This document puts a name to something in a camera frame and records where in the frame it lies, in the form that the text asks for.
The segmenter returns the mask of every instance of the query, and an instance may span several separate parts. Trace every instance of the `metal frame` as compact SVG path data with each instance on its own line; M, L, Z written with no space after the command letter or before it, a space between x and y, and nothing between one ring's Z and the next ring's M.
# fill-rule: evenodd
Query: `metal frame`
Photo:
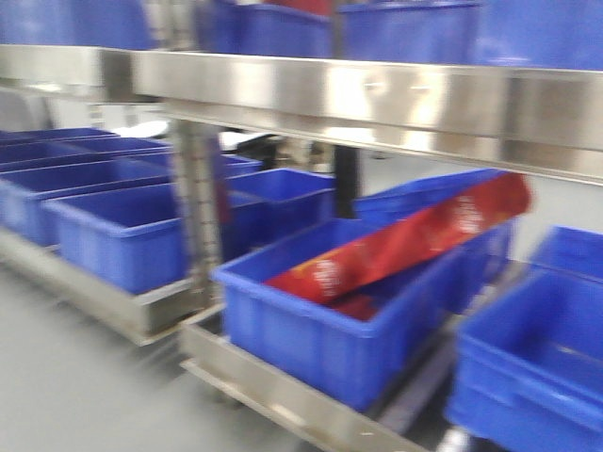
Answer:
M469 310L495 299L522 275L523 266L513 263L496 284L484 288ZM453 331L459 316L433 336L371 409L359 413L232 345L221 335L221 310L216 305L182 324L181 349L190 357L182 366L191 374L328 452L428 452L400 435L427 412L452 371ZM447 424L432 436L437 437L438 451L493 450L491 444Z
M603 184L603 73L145 52L173 118Z
M4 228L0 228L0 259L139 346L175 332L179 321L203 307L203 300L190 291L191 280L133 296L72 266L51 248Z
M0 84L96 104L156 102L135 94L132 55L102 47L0 45Z

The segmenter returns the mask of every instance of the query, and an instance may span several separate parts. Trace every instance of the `plastic bin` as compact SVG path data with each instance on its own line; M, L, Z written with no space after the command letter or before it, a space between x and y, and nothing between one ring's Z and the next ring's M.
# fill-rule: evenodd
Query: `plastic bin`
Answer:
M385 226L414 212L456 196L462 191L504 174L499 169L475 169L416 179L353 202L360 219Z
M113 132L93 127L77 127L73 129L28 130L25 132L36 141L74 141L92 137L118 137Z
M170 153L143 153L140 155L134 155L132 157L124 157L127 159L137 160L139 162L152 163L159 167L169 168L171 166L171 154Z
M467 243L363 291L382 309L368 322L265 286L263 281L374 231L360 220L333 220L220 266L225 329L245 348L356 410L372 402L446 317L465 305L471 256Z
M242 176L259 171L262 168L262 162L239 155L224 155L224 166L226 177Z
M5 38L12 44L152 48L139 0L3 0Z
M477 64L575 68L580 29L600 25L584 16L587 3L585 0L484 2Z
M140 186L44 203L57 225L60 255L139 294L187 273L175 187Z
M0 175L2 223L39 245L54 245L54 223L41 202L53 198L114 190L130 186L165 184L165 169L143 162L107 161Z
M228 198L230 217L221 224L224 261L262 247L271 239L270 230L266 227L266 202L240 192L230 192Z
M461 327L447 418L513 452L603 440L603 286L532 273Z
M530 257L534 267L603 280L603 235L556 226Z
M0 147L0 172L57 167L102 160L82 148L53 142L34 142Z
M470 64L480 8L480 2L470 0L415 0L341 7L344 57Z
M241 6L240 54L328 58L333 54L331 21L277 5Z
M228 179L229 189L266 202L268 241L295 233L334 216L334 180L296 169L270 169Z
M155 139L100 137L78 139L71 141L71 143L89 151L113 157L145 153L168 153L171 151L170 143Z
M22 143L27 143L29 141L32 141L33 138L29 137L26 134L22 134L21 132L5 132L3 130L0 130L0 148L3 146L10 146L12 144L22 144Z
M196 7L202 49L266 57L326 58L332 54L329 18L279 5L214 0Z

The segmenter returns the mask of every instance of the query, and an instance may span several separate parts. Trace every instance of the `red plastic packaging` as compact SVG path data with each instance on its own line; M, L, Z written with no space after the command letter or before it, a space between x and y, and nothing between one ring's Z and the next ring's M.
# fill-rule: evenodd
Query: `red plastic packaging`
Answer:
M332 2L329 0L268 0L265 3L299 9L320 16L330 16L333 9Z
M432 259L526 212L529 206L524 177L506 173L290 268L266 284L319 304L329 303ZM366 314L357 306L350 309Z

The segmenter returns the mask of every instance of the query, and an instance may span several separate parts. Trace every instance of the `shelf rack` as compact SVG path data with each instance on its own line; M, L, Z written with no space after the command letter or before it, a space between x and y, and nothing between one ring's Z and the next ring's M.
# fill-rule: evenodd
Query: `shelf rack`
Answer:
M0 84L95 104L156 102L133 90L133 53L102 47L0 45Z
M603 73L166 52L136 54L134 71L135 90L162 99L181 138L205 281L220 261L212 126L603 185ZM482 296L514 278L517 266ZM440 331L397 389L359 413L230 344L212 289L214 307L183 322L183 366L304 440L331 452L497 450L437 416L436 444L413 437L450 375L452 334Z
M0 45L0 87L88 104L157 102L134 92L134 54L100 47ZM194 277L132 295L0 228L0 259L139 346L177 330L206 305Z

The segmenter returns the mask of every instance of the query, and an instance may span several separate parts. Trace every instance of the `floor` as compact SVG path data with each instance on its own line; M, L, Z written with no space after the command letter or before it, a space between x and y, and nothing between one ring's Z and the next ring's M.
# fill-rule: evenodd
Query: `floor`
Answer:
M1 452L315 452L0 266Z

